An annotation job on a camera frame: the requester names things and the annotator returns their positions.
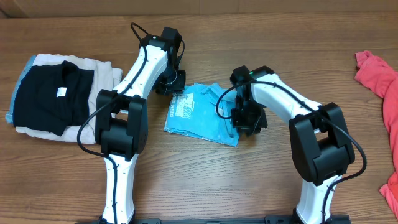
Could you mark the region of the light blue t-shirt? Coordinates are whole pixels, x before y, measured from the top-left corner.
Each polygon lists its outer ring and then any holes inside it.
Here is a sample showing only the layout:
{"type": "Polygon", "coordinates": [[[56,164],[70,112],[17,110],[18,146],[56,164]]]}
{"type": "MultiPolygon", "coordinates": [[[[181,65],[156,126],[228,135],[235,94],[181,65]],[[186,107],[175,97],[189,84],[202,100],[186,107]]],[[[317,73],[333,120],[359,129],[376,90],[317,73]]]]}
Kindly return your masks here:
{"type": "Polygon", "coordinates": [[[164,130],[236,147],[239,134],[226,119],[235,108],[236,91],[221,96],[225,91],[217,83],[186,86],[173,95],[164,130]]]}

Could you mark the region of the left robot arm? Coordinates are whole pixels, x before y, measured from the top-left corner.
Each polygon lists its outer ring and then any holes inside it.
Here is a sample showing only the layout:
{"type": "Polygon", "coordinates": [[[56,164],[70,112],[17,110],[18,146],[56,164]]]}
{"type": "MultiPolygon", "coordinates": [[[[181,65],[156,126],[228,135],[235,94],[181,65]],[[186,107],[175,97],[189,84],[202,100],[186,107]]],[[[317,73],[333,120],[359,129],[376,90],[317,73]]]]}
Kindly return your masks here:
{"type": "Polygon", "coordinates": [[[177,29],[139,39],[139,55],[125,78],[96,100],[95,140],[106,164],[106,205],[100,223],[133,223],[134,171],[148,137],[147,97],[181,93],[186,73],[179,69],[184,48],[177,29]]]}

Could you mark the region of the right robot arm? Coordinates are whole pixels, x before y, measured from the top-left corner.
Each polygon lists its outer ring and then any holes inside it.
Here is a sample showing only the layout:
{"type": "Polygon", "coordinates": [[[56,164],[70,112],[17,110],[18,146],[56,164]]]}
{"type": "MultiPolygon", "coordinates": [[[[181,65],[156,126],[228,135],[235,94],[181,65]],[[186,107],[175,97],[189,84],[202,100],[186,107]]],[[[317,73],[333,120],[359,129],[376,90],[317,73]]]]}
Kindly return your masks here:
{"type": "Polygon", "coordinates": [[[267,66],[233,70],[236,106],[233,127],[251,136],[267,127],[265,108],[289,125],[294,166],[303,179],[300,200],[290,215],[268,215],[265,223],[350,223],[330,213],[335,182],[355,160],[343,113],[334,103],[321,105],[287,86],[267,66]]]}

